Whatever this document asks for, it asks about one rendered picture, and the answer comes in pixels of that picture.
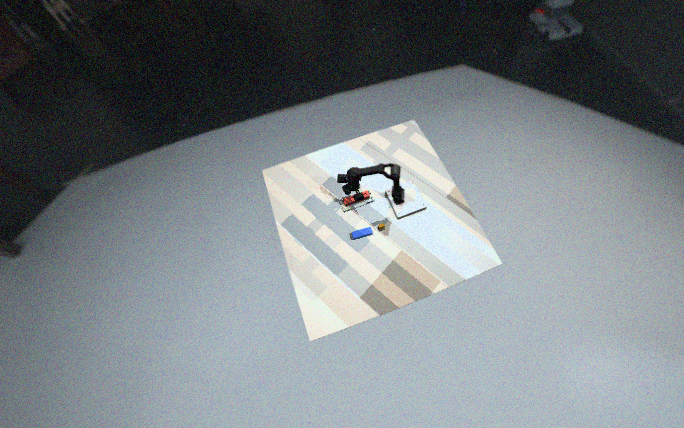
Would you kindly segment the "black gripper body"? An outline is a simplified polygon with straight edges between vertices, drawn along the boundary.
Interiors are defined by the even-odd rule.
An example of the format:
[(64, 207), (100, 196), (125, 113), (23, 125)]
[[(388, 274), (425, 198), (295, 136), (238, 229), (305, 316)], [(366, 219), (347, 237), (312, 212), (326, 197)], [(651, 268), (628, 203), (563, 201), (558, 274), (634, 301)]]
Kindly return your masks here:
[(354, 191), (356, 191), (356, 193), (357, 193), (357, 194), (354, 194), (354, 195), (353, 195), (354, 200), (355, 200), (356, 202), (364, 199), (363, 193), (359, 191), (359, 189), (360, 189), (360, 186), (359, 186), (359, 185), (360, 185), (360, 183), (358, 183), (358, 185), (356, 185), (356, 186), (352, 186), (352, 185), (350, 184), (351, 188), (353, 188)]

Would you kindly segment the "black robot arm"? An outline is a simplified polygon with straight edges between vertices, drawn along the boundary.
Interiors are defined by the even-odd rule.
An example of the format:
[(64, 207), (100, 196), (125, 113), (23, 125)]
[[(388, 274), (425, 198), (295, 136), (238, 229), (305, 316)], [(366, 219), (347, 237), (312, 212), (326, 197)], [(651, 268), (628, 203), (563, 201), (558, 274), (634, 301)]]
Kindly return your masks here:
[[(388, 167), (388, 166), (391, 167), (391, 174), (389, 174), (385, 171), (385, 167)], [(404, 189), (401, 188), (400, 183), (399, 183), (400, 166), (395, 165), (395, 164), (379, 163), (379, 165), (374, 165), (374, 166), (369, 166), (369, 167), (364, 167), (364, 168), (351, 167), (349, 170), (347, 170), (347, 174), (338, 174), (337, 175), (337, 183), (346, 183), (344, 186), (342, 186), (342, 189), (345, 192), (345, 194), (349, 195), (349, 194), (351, 194), (351, 191), (352, 192), (354, 191), (354, 189), (351, 188), (350, 184), (352, 186), (356, 186), (356, 185), (358, 185), (359, 181), (361, 181), (361, 178), (363, 176), (374, 175), (374, 174), (383, 174), (385, 177), (393, 180), (393, 183), (394, 183), (394, 186), (392, 186), (393, 200), (396, 203), (396, 205), (404, 203)], [(347, 184), (347, 182), (348, 182), (348, 184)]]

